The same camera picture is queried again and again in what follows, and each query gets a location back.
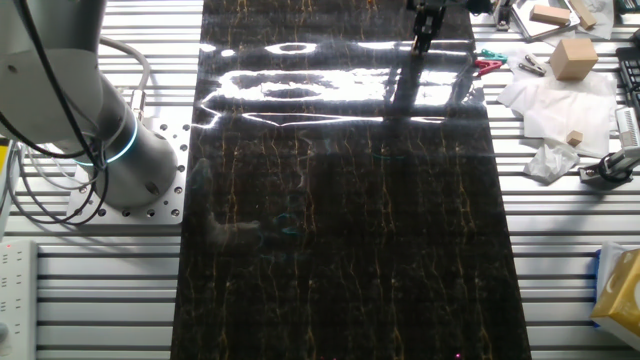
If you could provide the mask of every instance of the white tissue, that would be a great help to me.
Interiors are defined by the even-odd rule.
[[[571,146],[545,140],[536,156],[524,166],[524,172],[538,181],[552,183],[579,162],[580,157]]]
[[[514,79],[518,81],[507,86],[498,101],[523,115],[525,137],[564,143],[571,131],[578,131],[583,134],[575,148],[578,154],[602,157],[609,153],[609,131],[616,124],[615,79],[590,72],[583,81],[557,81],[549,75],[550,69],[543,78],[517,71]]]
[[[613,1],[583,0],[583,2],[593,14],[593,17],[596,18],[596,24],[591,30],[585,30],[582,26],[578,26],[578,31],[607,40],[611,39],[611,32],[613,31]]]

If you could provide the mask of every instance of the white paper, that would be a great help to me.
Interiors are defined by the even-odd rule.
[[[535,180],[552,183],[579,162],[580,157],[571,146],[545,140],[536,156],[524,166],[524,172]]]
[[[537,88],[531,107],[524,115],[524,136],[565,142],[572,131],[582,133],[575,149],[587,156],[609,153],[609,114],[602,96],[566,90]]]
[[[603,157],[609,153],[609,132],[615,129],[616,80],[609,74],[590,72],[583,81],[557,81],[516,72],[498,101],[524,118],[524,136],[566,142],[571,131],[583,134],[576,146],[581,155]]]

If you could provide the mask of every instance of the glossy black surface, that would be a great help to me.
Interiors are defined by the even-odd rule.
[[[530,359],[468,14],[206,1],[172,359]]]

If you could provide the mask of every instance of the mounting plate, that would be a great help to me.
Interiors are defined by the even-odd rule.
[[[151,131],[164,136],[178,159],[176,177],[167,192],[155,202],[137,209],[117,209],[107,204],[102,216],[96,215],[88,225],[174,225],[182,222],[184,210],[184,189],[186,185],[187,166],[189,161],[189,139],[191,135],[191,119],[176,121],[172,119],[151,118],[145,119],[144,125]],[[89,175],[80,167],[77,167],[75,178],[86,182]],[[88,190],[81,192],[74,190],[69,196],[67,216],[72,214],[82,205],[86,199]],[[74,222],[82,221],[89,217],[98,206],[100,198],[92,195],[91,202],[82,211],[82,214],[74,219]]]

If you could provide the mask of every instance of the power outlet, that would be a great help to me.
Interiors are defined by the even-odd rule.
[[[30,240],[0,243],[0,324],[6,329],[0,359],[35,360],[38,246]]]

